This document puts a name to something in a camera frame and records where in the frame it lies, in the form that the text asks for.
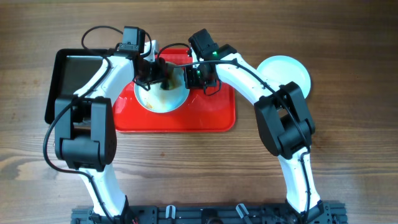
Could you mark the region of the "white plate with sauce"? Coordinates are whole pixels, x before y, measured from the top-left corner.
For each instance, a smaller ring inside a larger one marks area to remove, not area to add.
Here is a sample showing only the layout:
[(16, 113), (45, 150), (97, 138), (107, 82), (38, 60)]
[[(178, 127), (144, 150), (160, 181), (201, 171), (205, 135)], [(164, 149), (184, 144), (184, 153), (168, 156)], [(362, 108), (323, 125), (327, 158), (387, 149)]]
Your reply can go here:
[(184, 70), (182, 68), (172, 68), (174, 63), (167, 62), (167, 71), (175, 75), (177, 87), (173, 90), (162, 90), (161, 83), (151, 84), (150, 90), (146, 91), (140, 86), (134, 87), (134, 95), (138, 103), (148, 111), (153, 113), (168, 113), (181, 107), (190, 94), (190, 90), (185, 87)]

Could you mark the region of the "green yellow sponge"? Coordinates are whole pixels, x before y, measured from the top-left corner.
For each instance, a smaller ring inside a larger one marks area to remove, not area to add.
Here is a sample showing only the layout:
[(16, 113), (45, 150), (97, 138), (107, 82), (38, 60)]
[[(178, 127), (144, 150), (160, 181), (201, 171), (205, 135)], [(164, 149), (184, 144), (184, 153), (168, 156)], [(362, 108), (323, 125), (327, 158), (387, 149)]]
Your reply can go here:
[(167, 78), (162, 81), (160, 84), (160, 88), (162, 90), (168, 91), (168, 90), (173, 90), (177, 87), (176, 80), (175, 80), (175, 75), (173, 73), (169, 73)]

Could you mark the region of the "small white plate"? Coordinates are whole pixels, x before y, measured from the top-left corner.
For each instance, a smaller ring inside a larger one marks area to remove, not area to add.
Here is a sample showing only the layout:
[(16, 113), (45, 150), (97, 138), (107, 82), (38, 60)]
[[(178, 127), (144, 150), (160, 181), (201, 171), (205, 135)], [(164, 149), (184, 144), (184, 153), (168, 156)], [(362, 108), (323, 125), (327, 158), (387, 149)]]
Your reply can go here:
[(286, 55), (269, 57), (260, 63), (257, 71), (268, 78), (267, 83), (273, 88), (295, 82), (301, 88), (304, 98), (310, 93), (312, 84), (310, 74), (301, 62), (292, 57)]

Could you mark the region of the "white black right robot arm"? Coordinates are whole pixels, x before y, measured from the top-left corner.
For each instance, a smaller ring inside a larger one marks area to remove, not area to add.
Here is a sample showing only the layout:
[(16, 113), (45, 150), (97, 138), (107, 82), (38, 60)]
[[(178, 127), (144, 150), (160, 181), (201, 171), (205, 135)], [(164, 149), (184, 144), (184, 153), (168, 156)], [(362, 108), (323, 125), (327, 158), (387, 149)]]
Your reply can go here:
[(236, 49), (219, 47), (205, 29), (193, 34), (188, 42), (196, 76), (214, 74), (253, 104), (259, 137), (280, 162), (287, 203), (301, 216), (302, 223), (309, 223), (320, 196), (310, 166), (315, 123), (301, 88), (293, 81), (271, 86), (268, 77), (246, 63)]

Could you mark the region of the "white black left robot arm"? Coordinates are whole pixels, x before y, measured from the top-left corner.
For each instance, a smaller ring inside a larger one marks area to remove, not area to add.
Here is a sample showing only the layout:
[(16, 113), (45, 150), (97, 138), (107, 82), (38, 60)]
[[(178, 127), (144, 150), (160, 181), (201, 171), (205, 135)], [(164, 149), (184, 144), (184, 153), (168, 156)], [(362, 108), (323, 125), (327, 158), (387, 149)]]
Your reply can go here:
[(54, 116), (44, 138), (44, 159), (58, 172), (79, 175), (93, 201), (85, 217), (73, 212), (74, 222), (137, 222), (112, 165), (117, 148), (113, 104), (129, 83), (137, 82), (149, 90), (151, 83), (161, 81), (158, 73), (164, 70), (159, 63), (147, 60), (155, 52), (153, 46), (145, 46), (150, 37), (145, 30), (126, 26), (122, 35), (122, 42), (113, 49), (83, 47), (85, 53), (78, 59), (94, 57), (101, 66), (73, 94), (63, 93), (65, 80), (51, 84), (57, 95), (49, 99), (47, 108)]

